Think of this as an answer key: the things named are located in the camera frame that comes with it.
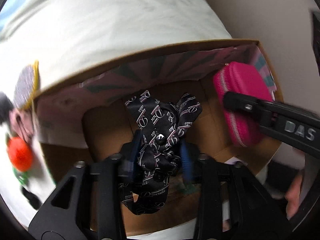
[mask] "zipper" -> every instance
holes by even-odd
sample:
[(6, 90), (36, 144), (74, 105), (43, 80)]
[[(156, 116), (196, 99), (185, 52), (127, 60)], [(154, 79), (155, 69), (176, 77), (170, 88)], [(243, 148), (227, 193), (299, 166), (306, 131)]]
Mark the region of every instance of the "zipper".
[[(228, 90), (227, 83), (226, 83), (226, 80), (225, 80), (225, 77), (224, 77), (224, 72), (225, 72), (225, 69), (223, 68), (220, 71), (220, 81), (221, 81), (221, 85), (222, 85), (224, 93), (227, 93), (229, 90)], [(242, 140), (240, 138), (239, 130), (238, 130), (238, 127), (237, 127), (237, 124), (236, 124), (235, 113), (233, 111), (229, 111), (229, 117), (230, 117), (231, 128), (232, 128), (233, 134), (236, 136), (236, 139), (237, 139), (238, 143), (241, 146), (246, 147), (246, 145), (244, 145), (244, 143), (242, 142)]]

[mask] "patterned paper lining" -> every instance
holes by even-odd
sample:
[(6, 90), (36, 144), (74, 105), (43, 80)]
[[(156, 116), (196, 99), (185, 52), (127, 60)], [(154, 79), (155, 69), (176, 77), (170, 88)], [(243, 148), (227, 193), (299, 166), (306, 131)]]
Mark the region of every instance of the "patterned paper lining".
[[(108, 106), (125, 95), (157, 84), (199, 80), (231, 61), (254, 65), (270, 93), (276, 91), (267, 63), (254, 44), (170, 54), (120, 65), (82, 83), (65, 87), (55, 94), (41, 97), (37, 107), (39, 131), (41, 133), (43, 126), (46, 133), (50, 130), (58, 133), (59, 127), (60, 132), (63, 129), (66, 136), (83, 136), (81, 119), (87, 110)], [(66, 143), (58, 144), (68, 146), (68, 138), (64, 140)], [(47, 143), (55, 144), (52, 139)]]

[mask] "gray wall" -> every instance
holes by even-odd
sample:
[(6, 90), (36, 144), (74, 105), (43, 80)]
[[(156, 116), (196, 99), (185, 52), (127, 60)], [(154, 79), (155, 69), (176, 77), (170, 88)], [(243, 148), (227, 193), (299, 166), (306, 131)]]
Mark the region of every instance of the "gray wall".
[[(314, 0), (207, 0), (233, 38), (262, 42), (279, 77), (285, 102), (320, 113), (320, 77), (312, 50)], [(275, 158), (303, 166), (291, 147)]]

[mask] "orange ball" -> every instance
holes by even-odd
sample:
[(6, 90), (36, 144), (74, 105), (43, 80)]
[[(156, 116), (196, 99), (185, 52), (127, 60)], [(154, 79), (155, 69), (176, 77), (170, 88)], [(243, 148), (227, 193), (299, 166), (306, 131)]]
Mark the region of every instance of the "orange ball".
[(13, 137), (8, 142), (7, 152), (12, 166), (25, 172), (32, 165), (33, 154), (29, 145), (20, 137)]

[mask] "yellow trim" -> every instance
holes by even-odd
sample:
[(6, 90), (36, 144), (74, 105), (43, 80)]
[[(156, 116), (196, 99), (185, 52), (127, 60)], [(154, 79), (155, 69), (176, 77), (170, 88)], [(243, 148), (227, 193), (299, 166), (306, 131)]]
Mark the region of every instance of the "yellow trim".
[(28, 99), (28, 101), (26, 102), (26, 104), (21, 108), (23, 110), (27, 110), (29, 109), (31, 106), (32, 106), (32, 101), (33, 101), (33, 98), (35, 97), (36, 95), (36, 91), (38, 90), (38, 86), (39, 86), (39, 61), (36, 60), (34, 63), (33, 63), (33, 72), (34, 72), (34, 82), (33, 82), (33, 87), (32, 87), (32, 91), (31, 91), (31, 94), (30, 94), (30, 97)]

